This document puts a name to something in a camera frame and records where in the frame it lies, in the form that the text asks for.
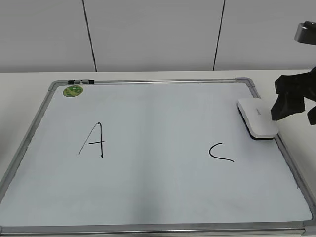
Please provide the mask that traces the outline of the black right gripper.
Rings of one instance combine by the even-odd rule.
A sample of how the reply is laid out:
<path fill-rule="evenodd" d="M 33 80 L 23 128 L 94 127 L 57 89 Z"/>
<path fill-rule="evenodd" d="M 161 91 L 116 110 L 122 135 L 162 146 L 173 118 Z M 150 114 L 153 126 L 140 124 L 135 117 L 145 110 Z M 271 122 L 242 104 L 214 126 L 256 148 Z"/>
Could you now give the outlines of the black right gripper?
<path fill-rule="evenodd" d="M 284 119 L 305 110 L 304 97 L 316 100 L 316 68 L 295 75 L 281 75 L 275 81 L 278 97 L 271 108 L 273 121 Z M 307 112 L 310 125 L 316 125 L 316 106 Z"/>

